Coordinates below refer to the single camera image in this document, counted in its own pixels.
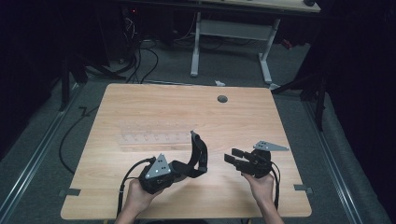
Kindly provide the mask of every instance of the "electrical wire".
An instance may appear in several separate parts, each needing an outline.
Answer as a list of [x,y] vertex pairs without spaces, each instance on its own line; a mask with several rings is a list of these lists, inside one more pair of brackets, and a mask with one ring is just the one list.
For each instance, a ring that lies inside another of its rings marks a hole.
[[135,165],[133,165],[132,167],[131,167],[131,169],[129,169],[129,171],[126,173],[126,175],[125,175],[125,177],[122,179],[122,182],[121,182],[121,185],[120,185],[120,192],[119,192],[119,206],[118,206],[118,209],[117,209],[117,216],[120,214],[120,212],[121,212],[121,209],[122,209],[122,199],[123,199],[123,192],[124,192],[124,189],[125,189],[125,182],[129,179],[129,178],[131,178],[131,177],[128,177],[129,176],[129,174],[134,170],[134,168],[136,168],[138,165],[140,165],[140,164],[142,164],[142,163],[145,163],[145,162],[150,162],[150,163],[152,163],[152,162],[155,162],[155,157],[153,157],[153,158],[150,158],[150,159],[144,159],[144,160],[142,160],[142,161],[139,161],[139,162],[137,162]]
[[190,26],[189,31],[185,35],[183,35],[181,38],[174,39],[175,42],[179,41],[179,40],[188,39],[188,38],[191,38],[191,37],[195,36],[195,35],[190,35],[190,36],[187,36],[187,35],[189,35],[191,33],[192,27],[194,26],[194,22],[195,22],[196,16],[197,16],[197,13],[195,12],[194,13],[194,17],[192,18],[192,22],[191,22],[191,26]]
[[279,176],[277,176],[275,170],[271,167],[271,170],[272,170],[272,172],[274,174],[275,183],[276,183],[276,185],[275,185],[275,188],[276,188],[275,198],[276,199],[274,201],[274,205],[275,205],[275,208],[277,210],[278,203],[279,203],[280,171],[279,171],[279,168],[277,167],[277,165],[275,163],[272,162],[272,164],[276,167],[277,173],[279,174]]
[[246,42],[244,42],[244,43],[238,43],[236,41],[229,40],[229,38],[225,38],[224,42],[227,44],[232,44],[232,45],[246,46],[246,45],[255,44],[258,42],[258,40],[249,39],[249,40],[246,40]]
[[156,58],[156,62],[155,62],[155,64],[154,64],[154,66],[151,68],[151,70],[149,70],[149,72],[147,72],[147,73],[142,77],[142,79],[140,80],[140,84],[143,84],[143,82],[144,82],[144,80],[146,79],[146,77],[147,77],[152,71],[154,71],[154,69],[157,67],[158,61],[159,61],[158,55],[157,55],[153,50],[151,50],[151,49],[145,49],[145,50],[148,50],[148,51],[150,51],[151,53],[154,54],[154,56],[155,56],[155,58]]
[[215,46],[214,48],[206,48],[206,47],[204,47],[202,44],[200,44],[199,47],[200,47],[201,49],[215,50],[215,49],[220,48],[223,44],[224,44],[224,38],[222,38],[222,39],[220,40],[219,44],[218,44],[217,46]]
[[64,137],[62,138],[61,144],[59,145],[59,159],[61,160],[62,165],[64,166],[64,168],[66,168],[66,170],[68,172],[70,172],[70,174],[74,175],[75,171],[70,168],[70,166],[68,166],[66,164],[66,162],[64,162],[64,156],[62,154],[62,149],[64,146],[64,140],[66,139],[67,135],[69,135],[71,133],[71,131],[76,127],[76,125],[78,125],[84,118],[88,117],[93,111],[97,110],[99,108],[99,105],[96,106],[94,109],[90,110],[88,113],[86,113],[85,115],[83,115],[81,118],[79,118],[76,122],[73,123],[73,125],[67,130],[66,134],[64,135]]
[[138,62],[137,62],[137,66],[136,66],[136,63],[134,64],[134,72],[126,79],[126,81],[125,81],[125,83],[129,83],[129,81],[131,80],[131,78],[133,77],[136,77],[136,79],[137,79],[137,70],[139,69],[139,67],[140,67],[140,63],[141,63],[141,61],[142,61],[142,54],[141,54],[141,52],[140,52],[140,45],[141,45],[141,42],[139,43],[139,47],[138,47],[138,56],[139,56],[139,60],[138,60]]
[[[130,57],[130,60],[129,60],[129,63],[125,66],[125,67],[123,67],[123,68],[121,68],[120,70],[117,70],[117,71],[115,71],[115,72],[111,72],[112,74],[114,74],[114,75],[119,75],[119,74],[121,74],[121,73],[124,73],[124,72],[127,72],[128,70],[130,70],[132,67],[134,67],[134,64],[135,64],[135,62],[136,62],[136,59],[135,59],[135,56],[134,56],[134,53],[132,52],[132,50],[134,50],[134,47],[131,47],[131,41],[134,41],[134,33],[135,33],[135,25],[134,25],[134,22],[131,20],[131,19],[129,19],[129,18],[124,18],[126,21],[128,21],[129,22],[129,24],[127,24],[127,26],[128,27],[126,27],[125,28],[125,30],[126,30],[126,32],[127,33],[123,33],[124,34],[124,36],[125,36],[125,38],[126,38],[126,42],[127,42],[127,48],[128,48],[128,50],[127,50],[127,57]],[[133,30],[132,30],[132,34],[131,34],[131,39],[129,39],[129,30],[131,29],[131,27],[133,27]],[[99,72],[96,72],[96,71],[92,71],[90,68],[88,68],[88,67],[85,67],[85,71],[87,72],[87,73],[89,73],[89,74],[92,74],[92,75],[95,75],[95,76],[102,76],[102,75],[106,75],[105,73],[104,73],[104,71],[99,71]]]
[[181,47],[189,47],[189,46],[192,46],[192,45],[195,43],[194,39],[189,40],[189,39],[192,38],[192,37],[195,37],[195,35],[189,36],[189,38],[185,38],[185,39],[183,39],[183,40],[174,41],[174,44],[179,45],[179,46],[181,46]]

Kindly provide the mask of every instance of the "white desk leg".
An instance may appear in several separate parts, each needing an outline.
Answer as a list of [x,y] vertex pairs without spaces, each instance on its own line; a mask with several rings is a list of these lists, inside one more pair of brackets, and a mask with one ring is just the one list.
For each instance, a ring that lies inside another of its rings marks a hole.
[[274,22],[274,25],[271,29],[271,32],[269,34],[267,44],[264,49],[264,53],[259,54],[260,64],[262,66],[262,74],[264,76],[264,81],[267,84],[272,83],[271,74],[270,74],[270,71],[268,69],[268,64],[267,64],[267,57],[268,57],[268,53],[270,52],[271,46],[274,42],[274,38],[275,38],[277,27],[279,26],[279,23],[280,23],[280,19],[276,19]]
[[195,25],[195,46],[192,53],[191,62],[191,76],[198,77],[198,64],[199,64],[199,37],[201,33],[201,12],[197,12],[197,22]]

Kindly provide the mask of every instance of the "wooden table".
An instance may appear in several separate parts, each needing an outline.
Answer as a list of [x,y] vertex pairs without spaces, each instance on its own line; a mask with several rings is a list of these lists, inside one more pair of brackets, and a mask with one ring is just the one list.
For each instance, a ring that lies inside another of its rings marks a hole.
[[[226,96],[228,101],[220,103],[219,95]],[[80,193],[66,196],[61,212],[64,219],[115,218],[120,182],[138,161],[157,157],[160,153],[168,162],[189,161],[191,141],[176,144],[122,142],[126,133],[144,130],[144,123],[148,129],[157,132],[163,129],[164,133],[172,132],[169,127],[177,126],[180,130],[192,127],[207,145],[208,172],[173,184],[140,218],[261,216],[248,182],[223,157],[224,153],[231,154],[233,147],[251,151],[260,140],[290,147],[269,90],[110,84],[70,186],[70,189],[80,189]],[[153,128],[155,123],[160,128]],[[272,157],[282,176],[280,215],[309,216],[311,207],[305,192],[294,189],[294,185],[303,183],[292,149],[272,152]],[[138,176],[142,169],[143,165],[138,166],[131,176]]]

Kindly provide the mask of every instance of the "hand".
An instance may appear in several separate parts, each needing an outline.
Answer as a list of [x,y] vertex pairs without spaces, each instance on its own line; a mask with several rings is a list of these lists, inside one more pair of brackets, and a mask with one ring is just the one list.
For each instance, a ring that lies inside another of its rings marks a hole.
[[273,201],[274,177],[272,175],[266,175],[258,179],[247,174],[242,174],[242,176],[250,185],[251,193],[262,212],[265,223],[284,223]]
[[257,203],[273,201],[274,177],[272,175],[266,175],[260,179],[248,174],[242,174],[242,176],[249,183],[251,193]]
[[128,195],[122,210],[117,217],[116,224],[134,223],[136,217],[146,210],[152,200],[157,197],[163,190],[150,194],[142,189],[139,181],[133,179],[129,183]]

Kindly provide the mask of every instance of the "metal bracket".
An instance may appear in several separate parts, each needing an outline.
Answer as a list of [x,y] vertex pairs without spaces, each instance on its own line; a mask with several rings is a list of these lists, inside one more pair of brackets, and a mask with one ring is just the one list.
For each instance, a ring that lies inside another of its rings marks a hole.
[[287,151],[289,150],[287,147],[278,146],[269,142],[260,141],[253,146],[255,149],[264,150],[264,151]]
[[151,179],[160,175],[168,175],[171,173],[171,169],[169,168],[168,162],[166,161],[165,156],[161,153],[157,160],[152,163],[151,168],[148,170],[145,178]]

